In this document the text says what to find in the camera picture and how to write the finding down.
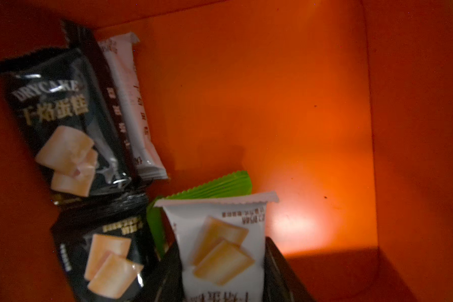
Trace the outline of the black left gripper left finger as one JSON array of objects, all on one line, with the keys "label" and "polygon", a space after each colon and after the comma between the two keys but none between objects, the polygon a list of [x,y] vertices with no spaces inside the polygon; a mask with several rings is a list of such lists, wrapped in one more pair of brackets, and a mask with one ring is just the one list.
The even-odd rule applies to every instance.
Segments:
[{"label": "black left gripper left finger", "polygon": [[177,243],[173,243],[158,266],[143,282],[133,299],[137,302],[183,301],[182,264]]}]

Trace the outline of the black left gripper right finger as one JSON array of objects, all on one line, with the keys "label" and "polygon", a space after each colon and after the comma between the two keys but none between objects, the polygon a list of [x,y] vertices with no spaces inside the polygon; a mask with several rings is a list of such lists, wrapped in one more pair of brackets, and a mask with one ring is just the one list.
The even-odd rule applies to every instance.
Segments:
[{"label": "black left gripper right finger", "polygon": [[315,301],[270,237],[266,237],[264,274],[263,301]]}]

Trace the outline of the white cookie packet front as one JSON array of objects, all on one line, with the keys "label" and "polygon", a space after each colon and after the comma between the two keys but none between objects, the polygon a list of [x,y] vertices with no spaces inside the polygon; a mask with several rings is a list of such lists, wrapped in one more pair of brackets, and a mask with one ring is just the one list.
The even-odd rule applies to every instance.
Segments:
[{"label": "white cookie packet front", "polygon": [[272,192],[156,202],[174,231],[185,301],[262,301]]}]

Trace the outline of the black cookie packet front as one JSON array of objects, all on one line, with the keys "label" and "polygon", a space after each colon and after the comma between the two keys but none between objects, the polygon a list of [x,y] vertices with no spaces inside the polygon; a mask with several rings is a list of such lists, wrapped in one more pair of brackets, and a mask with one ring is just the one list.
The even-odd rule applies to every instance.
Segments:
[{"label": "black cookie packet front", "polygon": [[144,193],[76,206],[50,231],[76,301],[133,301],[159,263]]}]

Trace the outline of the black cookie packet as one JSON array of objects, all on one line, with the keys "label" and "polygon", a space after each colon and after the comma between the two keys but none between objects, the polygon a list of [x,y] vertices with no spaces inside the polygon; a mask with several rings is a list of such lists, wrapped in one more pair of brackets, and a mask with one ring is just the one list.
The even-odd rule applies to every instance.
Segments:
[{"label": "black cookie packet", "polygon": [[76,301],[133,301],[159,263],[144,193],[76,206],[50,231]]},{"label": "black cookie packet", "polygon": [[57,205],[119,195],[131,185],[126,125],[108,79],[80,48],[0,62],[5,99]]}]

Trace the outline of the hidden white cookie packet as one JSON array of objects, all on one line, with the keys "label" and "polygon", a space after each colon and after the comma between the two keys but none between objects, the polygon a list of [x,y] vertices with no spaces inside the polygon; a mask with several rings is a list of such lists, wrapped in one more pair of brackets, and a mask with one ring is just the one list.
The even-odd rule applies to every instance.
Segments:
[{"label": "hidden white cookie packet", "polygon": [[130,140],[133,162],[145,181],[167,179],[167,171],[151,137],[148,119],[137,77],[133,46],[139,38],[133,32],[109,37],[98,42],[109,65],[118,93],[120,109]]}]

